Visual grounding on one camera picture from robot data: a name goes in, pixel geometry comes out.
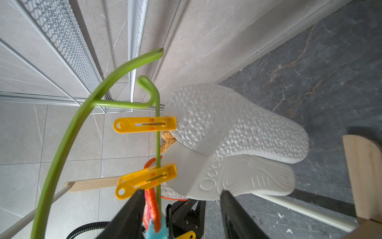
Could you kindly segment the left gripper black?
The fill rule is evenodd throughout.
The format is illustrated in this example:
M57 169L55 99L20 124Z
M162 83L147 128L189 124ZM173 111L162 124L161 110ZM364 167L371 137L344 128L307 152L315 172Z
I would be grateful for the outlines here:
M189 199L176 201L166 208L166 226L169 239L175 239L189 231L196 235L191 239L202 239L205 232L206 201Z

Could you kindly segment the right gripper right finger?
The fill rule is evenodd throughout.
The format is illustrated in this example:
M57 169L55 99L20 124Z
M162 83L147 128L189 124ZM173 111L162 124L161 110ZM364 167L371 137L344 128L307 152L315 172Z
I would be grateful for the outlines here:
M227 190L220 195L220 207L226 239L269 238Z

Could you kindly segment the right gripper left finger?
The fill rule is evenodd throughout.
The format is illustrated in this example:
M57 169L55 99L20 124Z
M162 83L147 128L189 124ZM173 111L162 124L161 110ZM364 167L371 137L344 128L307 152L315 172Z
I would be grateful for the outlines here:
M144 190L137 190L97 239L143 239Z

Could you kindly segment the green clip hanger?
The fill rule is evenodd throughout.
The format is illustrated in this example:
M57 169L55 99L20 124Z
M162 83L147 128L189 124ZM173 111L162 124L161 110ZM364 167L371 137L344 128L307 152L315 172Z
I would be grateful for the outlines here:
M72 145L89 114L96 106L106 106L111 108L121 109L147 109L155 106L156 116L160 116L160 95L154 83L146 76L139 76L136 83L138 86L150 94L150 100L145 103L107 101L103 97L109 89L123 76L143 65L154 62L164 55L164 49L158 48L141 56L138 56L110 73L99 86L90 94L85 102L80 106L71 120L67 131L65 132L62 141L57 149L57 152L52 161L51 167L45 179L43 189L41 191L37 211L33 221L31 231L32 239L45 238L45 232L48 222L48 217L53 203L54 193L58 184L58 180L62 173L64 164L72 148Z

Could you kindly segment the red orange-edged insole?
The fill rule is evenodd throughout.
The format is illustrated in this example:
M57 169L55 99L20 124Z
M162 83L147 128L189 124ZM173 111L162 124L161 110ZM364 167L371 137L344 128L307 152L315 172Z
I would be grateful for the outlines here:
M172 190L166 183L161 185L161 197L162 199L172 200L172 201L187 201L188 199L180 194L177 194ZM161 229L161 216L159 215L159 206L156 198L156 192L154 188L145 191L145 208L143 214L143 223L145 228Z

